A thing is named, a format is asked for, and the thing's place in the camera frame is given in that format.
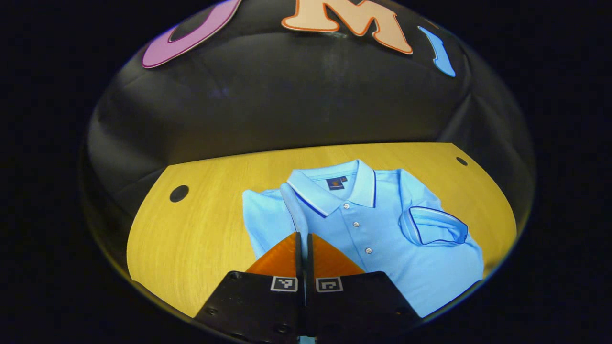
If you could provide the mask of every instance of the shirt label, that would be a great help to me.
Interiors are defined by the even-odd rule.
[[[346,177],[330,178],[326,179],[329,190],[340,190],[344,188],[342,182],[346,182]]]

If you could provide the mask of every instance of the black fabric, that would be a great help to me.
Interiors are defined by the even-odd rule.
[[[294,1],[243,1],[206,42],[153,69],[142,47],[100,99],[89,127],[94,171],[131,216],[163,169],[226,155],[331,144],[451,142],[478,162],[519,228],[534,190],[534,159],[514,99],[463,42],[394,2],[413,55],[358,37],[281,26]],[[181,23],[195,29],[210,9]],[[455,78],[439,71],[423,26],[444,42]]]
[[[84,148],[79,153],[78,171],[79,198],[87,226],[106,258],[129,273],[126,252],[133,216],[105,191]]]

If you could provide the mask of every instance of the pink letter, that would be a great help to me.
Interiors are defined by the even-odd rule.
[[[236,13],[240,1],[241,0],[227,0],[216,5],[202,25],[179,40],[170,41],[170,37],[178,25],[154,39],[144,52],[143,67],[157,67],[195,48],[230,21],[231,17]]]

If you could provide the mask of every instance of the shirt placket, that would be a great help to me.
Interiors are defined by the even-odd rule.
[[[345,221],[346,229],[348,230],[348,233],[353,240],[353,244],[355,245],[355,249],[357,250],[357,254],[359,255],[359,258],[361,258],[366,270],[369,271],[370,267],[368,262],[371,260],[371,255],[374,254],[374,251],[367,242],[368,228],[366,228],[367,226],[362,223],[362,216],[360,215],[363,212],[360,211],[360,208],[362,208],[362,206],[358,204],[354,204],[350,201],[344,201],[344,203],[340,206],[340,211]]]

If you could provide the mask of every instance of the letter m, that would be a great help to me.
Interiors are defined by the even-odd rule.
[[[395,12],[371,1],[355,5],[349,0],[296,0],[296,14],[283,19],[282,25],[299,31],[338,31],[340,25],[329,19],[328,9],[357,36],[365,35],[374,21],[377,30],[372,36],[377,42],[404,54],[412,54],[412,47],[406,42]]]

